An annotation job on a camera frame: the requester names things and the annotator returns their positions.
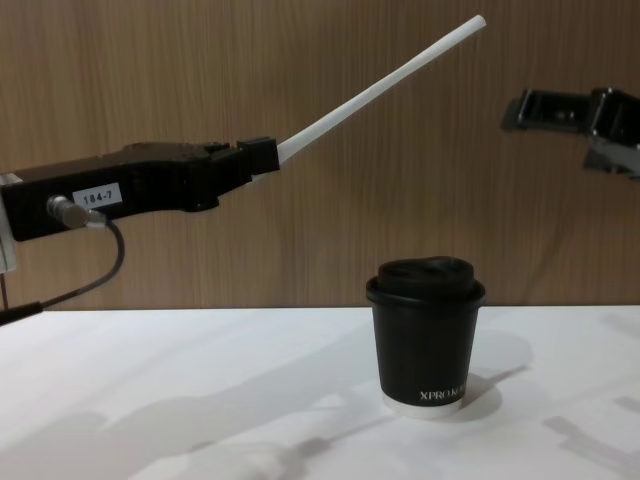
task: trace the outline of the black lid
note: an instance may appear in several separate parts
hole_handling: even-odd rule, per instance
[[[373,301],[408,300],[412,303],[477,303],[484,287],[474,277],[473,265],[455,257],[396,260],[380,266],[367,284]]]

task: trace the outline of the cable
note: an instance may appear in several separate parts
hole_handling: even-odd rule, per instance
[[[42,308],[52,307],[54,305],[57,305],[58,303],[66,302],[67,300],[82,295],[83,293],[87,293],[94,288],[98,288],[99,286],[107,283],[116,275],[116,273],[118,273],[120,267],[122,267],[122,263],[124,262],[124,238],[122,237],[122,232],[120,231],[120,229],[111,220],[107,220],[105,227],[107,227],[109,230],[111,230],[111,233],[113,233],[113,236],[116,238],[116,244],[118,248],[116,261],[113,264],[113,267],[111,267],[111,270],[109,270],[109,272],[103,277],[94,282],[91,282],[88,285],[85,285],[84,287],[78,288],[77,290],[72,290],[71,292],[65,293],[58,297],[54,297],[51,300],[47,300],[46,302],[42,302]]]
[[[0,290],[2,290],[2,308],[9,308],[9,296],[7,295],[7,283],[4,280],[4,273],[0,274]]]
[[[113,236],[116,239],[117,245],[117,254],[116,260],[111,267],[109,272],[100,277],[98,280],[91,282],[84,287],[78,288],[77,290],[73,290],[71,292],[67,292],[63,295],[54,297],[45,302],[34,302],[26,305],[20,305],[19,307],[9,308],[7,310],[0,312],[0,326],[7,325],[9,323],[16,322],[18,320],[22,320],[23,318],[30,317],[31,315],[36,315],[41,313],[45,308],[52,307],[57,305],[58,303],[66,302],[67,300],[77,297],[78,295],[82,295],[83,293],[87,293],[94,288],[98,288],[101,285],[104,285],[109,280],[111,280],[122,267],[122,263],[124,262],[125,248],[124,248],[124,238],[122,237],[122,232],[120,229],[111,221],[107,220],[105,223],[105,227],[111,230]]]

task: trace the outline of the wood panel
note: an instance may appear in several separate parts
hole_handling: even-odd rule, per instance
[[[633,0],[0,0],[0,169],[143,140],[284,139],[476,13],[488,28],[200,214],[119,221],[65,308],[364,304],[379,263],[456,255],[493,304],[640,301],[640,186],[505,134],[526,86],[640,95]],[[105,232],[18,247],[13,304],[105,271]]]

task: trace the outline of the white tabletop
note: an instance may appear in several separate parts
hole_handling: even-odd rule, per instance
[[[639,479],[640,307],[481,310],[463,410],[380,398],[369,309],[0,329],[0,479]]]

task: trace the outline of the white plastic stick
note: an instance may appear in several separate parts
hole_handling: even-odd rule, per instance
[[[293,137],[282,142],[280,145],[278,145],[278,157],[280,159],[280,165],[282,165],[300,150],[305,148],[307,145],[327,133],[333,127],[342,123],[344,120],[346,120],[366,104],[368,104],[371,100],[393,87],[400,80],[408,77],[416,70],[424,67],[431,60],[435,60],[447,50],[455,47],[458,43],[476,33],[486,24],[487,23],[481,15],[476,15],[468,22],[460,25],[454,31],[446,34],[444,37],[424,50],[422,53],[413,57],[403,66],[391,72],[382,80],[374,83],[369,88],[359,93],[346,103],[343,103],[338,108],[328,113],[314,124],[309,125],[301,132],[296,133]]]

